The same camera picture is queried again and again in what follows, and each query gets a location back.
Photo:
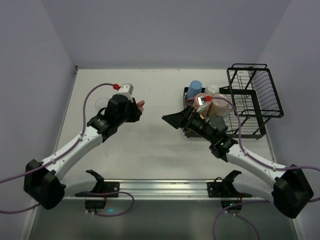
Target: white table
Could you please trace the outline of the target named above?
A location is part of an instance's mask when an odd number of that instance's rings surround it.
[[[186,138],[181,130],[161,119],[183,109],[182,94],[192,80],[203,86],[227,86],[226,70],[202,69],[80,69],[59,138],[58,149],[82,128],[82,106],[87,93],[101,83],[131,83],[133,97],[145,100],[140,121],[125,123],[105,143],[89,152],[65,176],[78,180],[92,169],[107,179],[214,179],[225,177],[240,167],[215,158],[204,139]],[[97,89],[86,106],[87,121],[97,114],[95,102],[110,98],[110,86]],[[244,139],[244,145],[256,154],[272,160],[266,136]]]

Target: red connector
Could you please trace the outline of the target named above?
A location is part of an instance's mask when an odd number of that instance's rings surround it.
[[[113,84],[113,89],[115,89],[115,90],[119,90],[120,89],[120,86],[119,86],[119,84]]]

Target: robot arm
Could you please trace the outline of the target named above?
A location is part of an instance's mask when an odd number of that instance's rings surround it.
[[[286,168],[245,149],[242,151],[238,142],[226,132],[228,127],[220,116],[210,118],[210,123],[202,119],[192,106],[181,112],[162,117],[172,127],[192,130],[211,143],[209,149],[218,159],[235,164],[249,171],[256,177],[238,173],[227,184],[227,192],[251,194],[273,202],[276,208],[289,218],[296,218],[314,193],[301,169],[279,171]],[[258,159],[270,168],[253,161],[246,154]]]
[[[120,125],[139,121],[142,112],[132,98],[132,92],[131,84],[121,86],[109,100],[107,107],[91,118],[85,129],[73,140],[41,162],[30,161],[26,165],[26,172],[39,169],[25,176],[24,191],[49,210],[63,197],[93,190],[97,177],[68,185],[64,184],[63,178],[84,155],[115,134]]]

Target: dish rack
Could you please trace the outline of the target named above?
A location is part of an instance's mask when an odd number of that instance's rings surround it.
[[[221,87],[220,94],[232,100],[240,116],[241,137],[260,139],[266,132],[266,123],[272,118],[284,115],[279,96],[266,64],[236,63],[226,71],[229,86]],[[183,107],[186,108],[186,94],[188,87],[183,90]],[[239,124],[231,106],[223,118],[228,126],[227,135],[231,138],[239,137]],[[193,132],[185,131],[188,138],[200,137]]]

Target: wire basket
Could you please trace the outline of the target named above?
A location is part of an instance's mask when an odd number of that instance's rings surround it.
[[[259,139],[265,124],[284,115],[279,96],[266,64],[236,63],[227,69],[229,86],[219,89],[236,107],[241,121],[241,137]],[[230,137],[239,136],[238,119],[233,112],[224,117]]]

